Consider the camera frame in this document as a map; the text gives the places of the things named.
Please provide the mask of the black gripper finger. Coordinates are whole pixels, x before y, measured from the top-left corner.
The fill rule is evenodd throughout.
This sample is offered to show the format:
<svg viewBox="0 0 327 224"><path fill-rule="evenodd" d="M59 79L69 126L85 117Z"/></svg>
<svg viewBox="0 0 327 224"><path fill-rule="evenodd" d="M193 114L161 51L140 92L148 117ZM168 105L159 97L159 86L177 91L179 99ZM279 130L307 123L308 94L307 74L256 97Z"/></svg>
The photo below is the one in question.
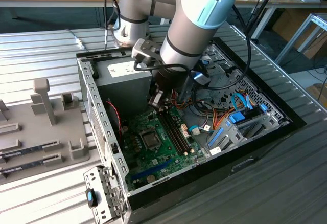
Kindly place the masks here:
<svg viewBox="0 0 327 224"><path fill-rule="evenodd" d="M175 93L172 93L171 96L166 100L164 103L164 109L170 109L171 107L175 107L176 105L176 99L175 99Z"/></svg>
<svg viewBox="0 0 327 224"><path fill-rule="evenodd" d="M165 93L162 89L157 88L151 93L149 106L154 108L156 111L162 111L165 102Z"/></svg>

